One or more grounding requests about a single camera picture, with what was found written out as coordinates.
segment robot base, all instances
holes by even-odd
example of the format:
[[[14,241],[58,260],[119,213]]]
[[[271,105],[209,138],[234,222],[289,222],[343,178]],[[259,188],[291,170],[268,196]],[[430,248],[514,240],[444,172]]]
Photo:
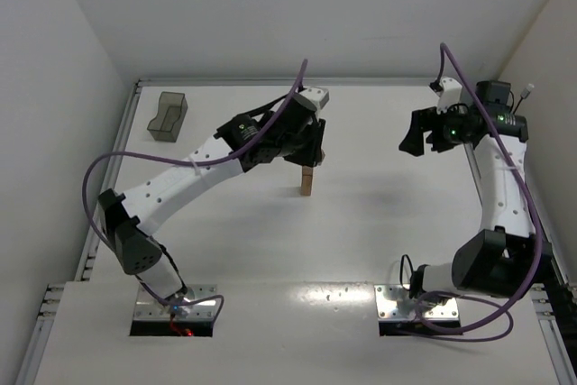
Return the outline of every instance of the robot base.
[[[415,320],[414,299],[408,297],[408,291],[400,284],[375,285],[379,335],[406,336],[399,331],[408,331],[424,335],[434,335]],[[452,298],[444,305],[431,306],[423,316],[439,326],[455,328],[461,326],[457,301]]]
[[[216,295],[215,284],[187,285],[188,299],[201,299]],[[134,305],[133,324],[130,335],[138,336],[179,336],[176,330],[188,335],[188,330],[195,337],[213,336],[213,318],[217,301],[208,300],[193,307],[179,307],[178,313],[170,325],[169,308],[159,304],[143,288],[139,288]]]

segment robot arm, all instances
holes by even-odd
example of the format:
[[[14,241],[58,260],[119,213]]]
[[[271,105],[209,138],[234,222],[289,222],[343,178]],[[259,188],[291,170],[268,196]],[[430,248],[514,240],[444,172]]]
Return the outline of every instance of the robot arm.
[[[437,107],[413,112],[409,132],[399,149],[415,156],[422,155],[422,134],[425,132],[431,132],[426,142],[432,144],[433,151],[448,151],[459,144],[471,143],[481,174],[481,227],[457,251],[453,261],[419,266],[411,277],[409,295],[417,298],[424,292],[444,291],[509,298],[527,275],[533,259],[535,228],[526,201],[479,111],[474,105],[459,102],[461,85],[443,78],[431,88],[440,96]],[[509,83],[498,81],[477,85],[477,95],[524,179],[527,121],[510,113],[509,90]],[[550,248],[544,248],[541,265],[550,258]]]
[[[315,167],[322,161],[325,120],[320,118],[328,91],[302,88],[293,96],[272,127],[240,157],[225,159],[240,150],[273,116],[280,101],[235,116],[216,129],[184,161],[193,167],[173,166],[138,187],[117,193],[112,189],[98,197],[103,215],[106,245],[116,255],[124,273],[136,276],[158,296],[170,299],[186,293],[179,270],[166,248],[153,235],[173,214],[215,185],[248,172],[277,157],[300,166]]]

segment wooden block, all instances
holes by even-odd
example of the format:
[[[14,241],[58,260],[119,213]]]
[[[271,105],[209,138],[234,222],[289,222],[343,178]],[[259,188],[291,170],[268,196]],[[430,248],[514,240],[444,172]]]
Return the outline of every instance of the wooden block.
[[[313,192],[313,168],[303,166],[302,178],[300,180],[300,195],[310,196]]]

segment white backdrop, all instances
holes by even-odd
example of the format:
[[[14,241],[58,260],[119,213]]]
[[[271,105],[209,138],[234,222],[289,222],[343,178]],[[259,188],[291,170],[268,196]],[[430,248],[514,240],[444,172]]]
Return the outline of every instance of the white backdrop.
[[[78,0],[120,70],[142,76],[424,76],[446,41],[495,76],[545,0]]]
[[[74,278],[87,230],[82,176],[112,147],[128,89],[74,0],[0,0],[0,11],[0,385],[9,385],[46,285]]]
[[[502,75],[517,92],[527,83],[536,87],[519,108],[529,121],[527,162],[572,281],[577,279],[576,27],[577,0],[550,0]]]

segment purple cable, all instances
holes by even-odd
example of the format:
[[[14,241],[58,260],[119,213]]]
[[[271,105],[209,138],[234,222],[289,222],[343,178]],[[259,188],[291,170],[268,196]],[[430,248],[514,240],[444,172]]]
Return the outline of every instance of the purple cable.
[[[531,262],[531,266],[529,267],[529,271],[527,272],[525,279],[520,284],[519,288],[513,294],[513,296],[505,304],[503,304],[502,306],[499,306],[499,308],[496,311],[494,311],[493,313],[491,313],[490,315],[484,317],[483,319],[481,319],[477,322],[473,322],[472,324],[469,324],[466,326],[460,326],[458,328],[450,328],[449,329],[449,328],[444,328],[442,326],[433,324],[432,322],[430,322],[429,320],[427,320],[423,317],[422,312],[421,312],[421,308],[416,309],[417,319],[427,328],[429,328],[433,331],[436,331],[438,334],[459,335],[462,333],[466,333],[468,331],[472,331],[474,329],[479,329],[482,326],[485,326],[485,325],[491,323],[492,321],[494,321],[498,317],[500,317],[504,314],[507,314],[508,311],[511,309],[511,307],[513,307],[513,305],[517,301],[519,301],[525,295],[525,293],[527,293],[527,290],[529,289],[529,286],[531,285],[531,282],[533,281],[533,278],[535,277],[535,274],[537,272],[537,268],[539,267],[539,262],[541,260],[541,253],[543,252],[543,232],[542,232],[541,224],[539,221],[539,215],[537,213],[535,203],[533,202],[533,198],[531,197],[531,193],[529,192],[529,188],[527,187],[527,184],[525,183],[523,178],[521,178],[521,175],[520,175],[519,171],[517,170],[517,167],[515,166],[515,162],[509,156],[507,148],[505,147],[505,144],[501,140],[499,133],[497,132],[497,128],[495,127],[495,125],[493,124],[493,122],[490,118],[490,115],[487,113],[487,110],[485,110],[485,107],[483,106],[479,97],[475,94],[475,91],[473,90],[471,83],[465,77],[461,67],[457,63],[457,60],[454,58],[453,54],[451,53],[451,51],[449,50],[447,45],[443,42],[441,44],[441,66],[444,65],[444,55],[445,54],[446,54],[447,58],[449,58],[449,60],[453,64],[453,68],[454,68],[455,72],[457,73],[457,75],[461,79],[465,89],[467,89],[467,92],[469,92],[473,102],[475,103],[475,105],[479,109],[481,116],[485,120],[485,123],[487,124],[487,127],[489,128],[491,135],[493,136],[493,138],[497,142],[497,145],[499,146],[499,149],[501,150],[501,153],[503,154],[503,158],[504,158],[505,162],[511,168],[513,176],[515,177],[515,180],[517,181],[517,183],[519,185],[519,189],[521,190],[521,192],[523,193],[523,196],[525,196],[525,200],[527,201],[527,209],[529,211],[529,215],[531,216],[531,221],[533,222],[533,226],[535,227],[535,234],[536,234],[533,261]],[[425,300],[426,298],[432,297],[434,295],[439,295],[439,294],[443,295],[444,292],[435,292],[435,291],[426,292],[417,299],[417,304],[420,305],[422,303],[422,301]],[[485,301],[484,299],[480,299],[480,298],[475,298],[474,300],[478,300],[479,302]],[[462,340],[460,340],[458,338],[454,338],[454,339],[449,339],[447,341],[462,341]]]
[[[452,293],[448,293],[448,292],[436,292],[437,295],[440,294],[445,294],[446,296],[449,297],[453,297],[454,294]],[[492,307],[496,307],[496,308],[500,308],[501,306],[499,304],[497,304],[496,302],[493,301],[489,301],[487,299],[482,299],[482,298],[475,298],[475,297],[467,297],[465,295],[460,296],[460,299],[466,299],[468,301],[475,301],[475,302],[481,302],[482,304],[487,304],[488,306],[492,306]],[[511,332],[513,331],[513,325],[514,325],[514,321],[513,321],[513,316],[506,311],[505,315],[507,316],[508,319],[508,327],[505,331],[503,331],[501,334],[498,335],[494,335],[491,337],[481,337],[481,338],[455,338],[455,337],[442,337],[442,336],[438,336],[438,335],[424,335],[424,334],[419,334],[419,333],[413,333],[411,331],[404,331],[404,330],[398,330],[397,332],[400,334],[404,334],[404,335],[413,335],[414,337],[424,337],[424,338],[430,338],[432,340],[441,340],[444,342],[462,342],[462,343],[487,343],[487,342],[494,342],[496,340],[500,340],[503,337],[506,337],[507,335],[511,334]]]
[[[300,64],[300,70],[297,74],[297,77],[295,78],[295,82],[292,84],[292,87],[290,88],[289,92],[287,93],[287,97],[282,102],[282,104],[280,105],[279,109],[275,112],[275,114],[269,119],[269,121],[261,128],[261,130],[254,137],[252,137],[238,151],[234,151],[234,152],[230,153],[229,155],[227,155],[223,158],[219,158],[217,160],[199,161],[196,163],[197,167],[215,166],[216,164],[221,164],[223,162],[234,160],[235,158],[240,157],[241,155],[245,154],[247,151],[252,149],[252,147],[272,127],[272,125],[277,121],[277,119],[279,119],[280,115],[282,115],[282,112],[284,112],[285,108],[287,108],[287,106],[289,105],[290,100],[292,99],[292,97],[297,92],[298,87],[302,86],[303,78],[305,76],[305,71],[307,70],[307,63],[308,63],[307,59],[304,59],[302,61],[302,63]],[[90,227],[92,227],[92,230],[94,230],[96,235],[104,242],[107,242],[107,239],[104,236],[104,234],[100,231],[100,229],[96,225],[95,221],[92,219],[92,215],[90,214],[90,208],[88,206],[87,187],[88,187],[88,181],[90,179],[90,174],[92,173],[92,170],[94,170],[94,167],[96,167],[96,165],[100,161],[107,160],[111,157],[116,157],[116,156],[133,157],[133,158],[138,158],[141,160],[163,162],[165,164],[171,164],[173,166],[190,167],[193,169],[195,168],[195,164],[193,164],[192,162],[189,162],[189,161],[173,160],[172,158],[156,157],[154,155],[148,155],[146,153],[137,153],[137,152],[128,152],[128,151],[113,151],[113,152],[104,153],[104,154],[100,155],[98,158],[96,158],[94,161],[92,161],[92,163],[88,166],[88,169],[84,175],[84,178],[82,179],[82,206],[84,207],[84,213],[86,214],[86,216],[88,218],[88,222],[90,223]]]

